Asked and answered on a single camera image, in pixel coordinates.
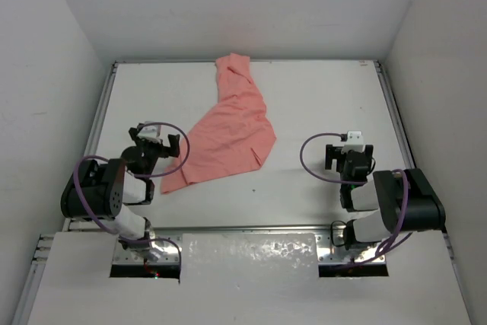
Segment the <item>salmon pink t-shirt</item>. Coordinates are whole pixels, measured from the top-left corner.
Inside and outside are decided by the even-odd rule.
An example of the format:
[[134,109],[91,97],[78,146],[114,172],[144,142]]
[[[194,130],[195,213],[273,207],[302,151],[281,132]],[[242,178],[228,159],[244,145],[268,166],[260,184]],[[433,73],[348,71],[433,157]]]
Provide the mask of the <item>salmon pink t-shirt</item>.
[[172,193],[187,186],[259,170],[276,141],[267,107],[250,73],[250,57],[232,53],[215,61],[218,102],[188,133],[181,156],[167,170],[160,191]]

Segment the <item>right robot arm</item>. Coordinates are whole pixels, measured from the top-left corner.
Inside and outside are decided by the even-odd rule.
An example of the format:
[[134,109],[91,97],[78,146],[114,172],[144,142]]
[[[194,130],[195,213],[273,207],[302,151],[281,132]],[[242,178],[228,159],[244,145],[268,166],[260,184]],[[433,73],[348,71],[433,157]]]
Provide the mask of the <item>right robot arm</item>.
[[442,231],[446,212],[428,179],[418,168],[373,171],[373,147],[363,151],[327,145],[325,168],[348,183],[340,185],[341,206],[347,212],[366,212],[344,224],[340,247],[349,250],[388,240],[391,248],[402,232]]

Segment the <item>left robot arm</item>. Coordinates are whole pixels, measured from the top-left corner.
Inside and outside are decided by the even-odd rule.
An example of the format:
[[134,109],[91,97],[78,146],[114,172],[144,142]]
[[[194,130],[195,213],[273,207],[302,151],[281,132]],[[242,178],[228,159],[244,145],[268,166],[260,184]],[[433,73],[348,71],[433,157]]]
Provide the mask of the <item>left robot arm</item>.
[[180,140],[186,133],[161,137],[162,122],[140,123],[129,129],[133,144],[118,158],[87,155],[75,165],[62,193],[60,207],[65,218],[92,221],[102,231],[117,238],[124,250],[147,263],[156,263],[171,252],[182,255],[180,246],[170,238],[158,237],[148,218],[134,213],[133,206],[151,204],[154,172],[160,159],[178,158],[180,163],[168,173],[179,171],[189,158],[180,152]]

